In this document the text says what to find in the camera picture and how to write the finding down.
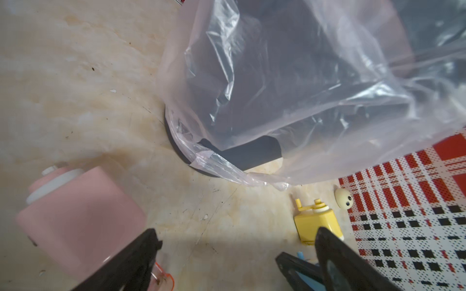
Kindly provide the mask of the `grey bin with plastic liner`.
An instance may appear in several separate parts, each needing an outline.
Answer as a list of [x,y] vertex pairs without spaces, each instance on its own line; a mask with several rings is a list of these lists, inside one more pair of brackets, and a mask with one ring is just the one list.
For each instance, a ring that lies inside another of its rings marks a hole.
[[430,147],[466,124],[464,1],[186,1],[158,72],[196,171],[278,189]]

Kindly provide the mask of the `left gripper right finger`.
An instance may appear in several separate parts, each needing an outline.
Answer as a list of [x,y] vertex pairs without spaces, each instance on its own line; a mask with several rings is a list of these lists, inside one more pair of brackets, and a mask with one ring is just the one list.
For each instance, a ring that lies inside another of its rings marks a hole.
[[319,228],[315,249],[328,291],[398,291],[327,228]]

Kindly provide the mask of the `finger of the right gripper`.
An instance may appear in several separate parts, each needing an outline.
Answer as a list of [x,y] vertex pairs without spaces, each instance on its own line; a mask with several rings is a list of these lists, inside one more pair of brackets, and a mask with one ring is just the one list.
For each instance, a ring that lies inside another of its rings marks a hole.
[[282,252],[275,258],[281,274],[294,291],[326,291],[322,269],[304,259]]

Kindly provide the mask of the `translucent pink sharpener tray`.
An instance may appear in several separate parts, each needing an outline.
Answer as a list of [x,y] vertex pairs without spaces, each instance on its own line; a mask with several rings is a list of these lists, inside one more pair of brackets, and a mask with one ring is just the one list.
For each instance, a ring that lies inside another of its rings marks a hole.
[[173,291],[175,280],[171,274],[166,273],[163,268],[155,263],[150,273],[148,291]]

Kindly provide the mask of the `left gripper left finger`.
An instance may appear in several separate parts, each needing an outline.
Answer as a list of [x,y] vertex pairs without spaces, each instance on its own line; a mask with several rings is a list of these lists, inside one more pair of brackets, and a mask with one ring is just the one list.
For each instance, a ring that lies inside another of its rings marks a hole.
[[163,242],[147,229],[74,291],[146,291]]

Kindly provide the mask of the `pink sharpener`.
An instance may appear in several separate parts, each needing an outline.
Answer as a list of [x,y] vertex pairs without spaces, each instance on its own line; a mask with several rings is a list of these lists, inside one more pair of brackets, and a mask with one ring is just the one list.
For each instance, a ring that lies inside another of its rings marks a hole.
[[85,280],[141,234],[142,208],[100,166],[48,167],[16,222],[67,274]]

